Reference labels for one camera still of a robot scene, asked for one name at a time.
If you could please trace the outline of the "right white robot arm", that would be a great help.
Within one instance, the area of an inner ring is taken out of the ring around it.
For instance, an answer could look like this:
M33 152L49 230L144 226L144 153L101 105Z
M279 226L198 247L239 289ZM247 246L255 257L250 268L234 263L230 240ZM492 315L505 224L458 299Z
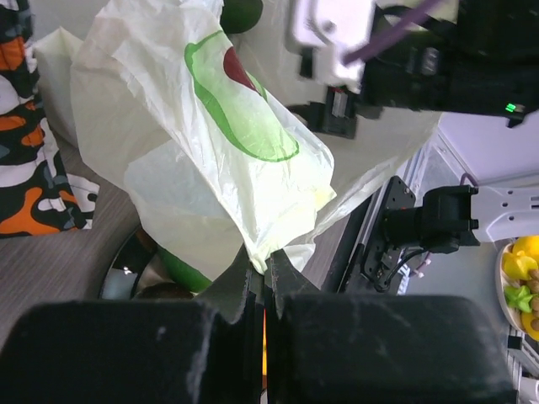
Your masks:
M466 136L472 150L509 162L527 147L515 137L498 142L494 123L522 125L538 111L538 4L535 1L462 1L457 20L439 20L413 8L378 8L419 27L384 50L369 50L360 93L331 87L323 103L295 105L309 127L352 138L359 116L378 119L385 108L442 113L441 125ZM513 253L538 251L538 191L468 185L427 192L419 208L389 210L382 218L394 247L452 253L462 246L513 239Z

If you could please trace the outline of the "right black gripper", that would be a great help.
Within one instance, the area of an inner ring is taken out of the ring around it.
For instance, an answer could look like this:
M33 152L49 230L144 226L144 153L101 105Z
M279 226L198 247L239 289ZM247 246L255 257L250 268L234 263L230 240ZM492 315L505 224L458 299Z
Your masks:
M324 102L288 105L286 108L306 122L312 132L355 139L360 117L378 120L383 107L365 103L362 96L345 88L326 87Z

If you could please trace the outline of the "green fake avocado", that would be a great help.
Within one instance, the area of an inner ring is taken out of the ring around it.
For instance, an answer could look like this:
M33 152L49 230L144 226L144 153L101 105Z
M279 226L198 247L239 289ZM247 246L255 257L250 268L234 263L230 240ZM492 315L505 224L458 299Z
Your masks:
M259 22L263 9L262 0L224 0L221 27L227 35L247 32Z
M176 284L179 284L194 293L200 293L211 285L212 281L200 271L175 257L163 247L159 247L157 253L168 277Z

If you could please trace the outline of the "dark purple fake mangosteen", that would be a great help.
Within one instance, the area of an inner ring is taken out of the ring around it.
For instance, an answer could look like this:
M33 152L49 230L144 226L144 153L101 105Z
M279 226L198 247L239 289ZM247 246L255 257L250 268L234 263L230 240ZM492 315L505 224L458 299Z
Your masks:
M192 292L175 283L159 283L147 286L133 297L134 300L191 300L193 298Z

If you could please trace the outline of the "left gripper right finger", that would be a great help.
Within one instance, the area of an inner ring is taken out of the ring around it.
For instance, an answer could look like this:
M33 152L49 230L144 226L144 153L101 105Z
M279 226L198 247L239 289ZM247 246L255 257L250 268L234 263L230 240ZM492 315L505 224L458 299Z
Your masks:
M267 262L271 403L514 403L498 335L462 296L324 293Z

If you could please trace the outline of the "orange grey camouflage garment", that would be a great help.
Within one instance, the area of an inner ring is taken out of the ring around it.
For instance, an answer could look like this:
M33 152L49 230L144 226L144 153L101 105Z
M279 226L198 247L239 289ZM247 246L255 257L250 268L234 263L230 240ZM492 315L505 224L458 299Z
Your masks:
M1 3L1 237L89 230L99 186L67 173L38 89L29 3Z

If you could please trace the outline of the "white fruit bowl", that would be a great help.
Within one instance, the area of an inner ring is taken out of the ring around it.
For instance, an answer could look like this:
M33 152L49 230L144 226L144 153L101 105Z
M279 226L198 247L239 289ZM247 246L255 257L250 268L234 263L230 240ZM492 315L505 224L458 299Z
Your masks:
M520 237L498 255L495 282L510 325L538 341L538 236Z

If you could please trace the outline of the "fake green starfruit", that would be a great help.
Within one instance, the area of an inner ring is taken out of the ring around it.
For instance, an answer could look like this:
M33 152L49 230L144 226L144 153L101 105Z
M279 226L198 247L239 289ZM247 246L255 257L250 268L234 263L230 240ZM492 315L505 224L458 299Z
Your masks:
M504 298L510 308L531 313L531 308L529 306L531 293L526 285L522 285L519 288L506 285L504 287Z

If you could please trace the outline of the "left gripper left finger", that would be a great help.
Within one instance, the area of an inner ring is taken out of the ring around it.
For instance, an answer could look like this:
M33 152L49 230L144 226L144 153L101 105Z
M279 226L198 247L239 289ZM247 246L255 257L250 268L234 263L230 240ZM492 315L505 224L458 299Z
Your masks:
M42 304L1 351L4 403L256 403L264 278L240 251L191 300Z

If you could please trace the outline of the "beige plate with dark rim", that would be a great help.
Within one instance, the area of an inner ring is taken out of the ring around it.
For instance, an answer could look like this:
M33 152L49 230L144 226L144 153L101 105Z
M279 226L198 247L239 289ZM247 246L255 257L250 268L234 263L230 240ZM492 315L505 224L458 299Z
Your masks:
M113 259L104 276L99 297L103 300L132 300L147 286L175 283L168 277L158 256L159 247L141 227L137 227Z

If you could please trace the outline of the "pale green plastic bag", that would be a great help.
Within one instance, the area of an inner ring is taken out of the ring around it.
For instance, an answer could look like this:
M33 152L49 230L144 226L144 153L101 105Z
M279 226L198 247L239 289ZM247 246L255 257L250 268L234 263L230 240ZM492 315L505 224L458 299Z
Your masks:
M287 1L228 38L219 1L34 1L45 109L83 162L126 191L144 230L216 278L241 247L303 269L315 238L374 193L440 115L385 109L353 140L287 110L323 89L285 47Z

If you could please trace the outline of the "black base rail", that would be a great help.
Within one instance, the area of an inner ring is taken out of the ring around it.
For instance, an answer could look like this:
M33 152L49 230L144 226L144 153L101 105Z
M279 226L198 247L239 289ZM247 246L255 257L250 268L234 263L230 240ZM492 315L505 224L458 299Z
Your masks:
M353 210L339 239L320 289L346 294L376 294L373 282L383 280L401 251L385 241L382 217L388 210L412 208L416 197L399 176L393 176Z

